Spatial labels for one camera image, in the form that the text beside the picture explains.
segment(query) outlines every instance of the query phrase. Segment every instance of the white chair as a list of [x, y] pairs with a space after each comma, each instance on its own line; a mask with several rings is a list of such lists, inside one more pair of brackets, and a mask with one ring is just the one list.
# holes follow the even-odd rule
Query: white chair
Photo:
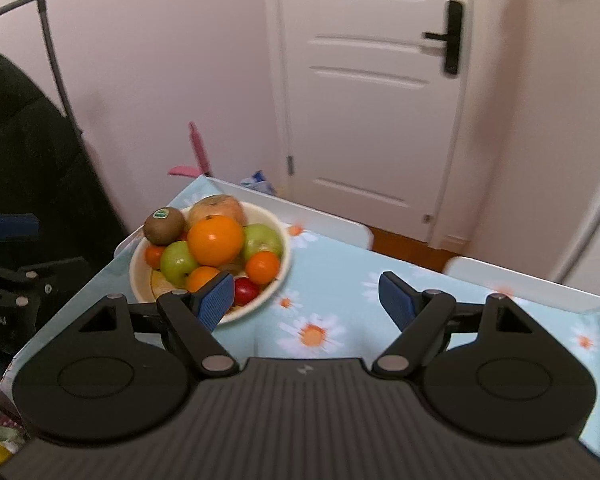
[[444, 274], [500, 290], [523, 300], [569, 310], [587, 312], [600, 309], [600, 296], [576, 288], [541, 280], [515, 270], [504, 269], [465, 256], [456, 256], [446, 263]]

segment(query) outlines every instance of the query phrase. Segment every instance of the pink brush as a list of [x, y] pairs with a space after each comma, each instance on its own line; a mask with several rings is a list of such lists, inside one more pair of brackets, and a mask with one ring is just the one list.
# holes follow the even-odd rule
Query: pink brush
[[211, 175], [211, 165], [209, 159], [206, 156], [205, 146], [202, 143], [202, 136], [194, 123], [189, 123], [189, 139], [191, 140], [191, 146], [193, 147], [193, 153], [196, 155], [196, 161], [200, 168], [193, 168], [192, 166], [176, 166], [169, 170], [170, 175], [177, 176], [188, 176], [196, 178], [202, 174], [206, 176]]

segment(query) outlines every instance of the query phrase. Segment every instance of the light blue tablecloth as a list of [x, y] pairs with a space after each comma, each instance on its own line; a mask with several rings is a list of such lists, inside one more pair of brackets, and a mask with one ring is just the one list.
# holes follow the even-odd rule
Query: light blue tablecloth
[[[177, 208], [217, 194], [200, 177], [171, 205]], [[241, 363], [250, 356], [362, 357], [368, 364], [398, 335], [378, 300], [378, 279], [392, 270], [417, 290], [438, 288], [462, 302], [483, 302], [492, 290], [356, 248], [311, 232], [292, 239], [292, 268], [279, 293], [256, 312], [219, 326], [214, 336]], [[135, 301], [128, 266], [137, 242], [126, 248], [91, 280], [18, 354], [3, 385], [8, 389], [22, 364], [104, 295], [122, 292]], [[589, 368], [596, 379], [598, 400], [582, 440], [600, 454], [600, 312], [574, 314], [516, 300], [536, 321]], [[140, 339], [156, 342], [148, 335]], [[452, 346], [473, 340], [457, 335]]]

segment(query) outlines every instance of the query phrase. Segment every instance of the black door handle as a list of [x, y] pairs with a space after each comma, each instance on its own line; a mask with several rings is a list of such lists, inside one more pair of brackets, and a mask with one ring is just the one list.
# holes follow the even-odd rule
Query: black door handle
[[450, 75], [458, 75], [463, 13], [464, 4], [462, 2], [449, 0], [446, 3], [446, 34], [435, 32], [424, 32], [422, 34], [422, 37], [426, 40], [446, 42], [445, 72]]

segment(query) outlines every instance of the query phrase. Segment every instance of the orange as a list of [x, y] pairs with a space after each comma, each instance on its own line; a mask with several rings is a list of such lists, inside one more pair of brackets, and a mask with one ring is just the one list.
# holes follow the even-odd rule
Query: orange
[[213, 267], [198, 267], [188, 277], [186, 287], [189, 292], [196, 292], [216, 277], [220, 271]]
[[270, 251], [255, 253], [244, 266], [249, 279], [257, 285], [267, 285], [280, 270], [280, 260]]
[[228, 216], [208, 216], [189, 229], [189, 252], [203, 266], [218, 267], [232, 261], [242, 249], [242, 226]]
[[165, 249], [166, 247], [151, 244], [144, 250], [144, 260], [153, 270], [160, 269], [160, 257]]

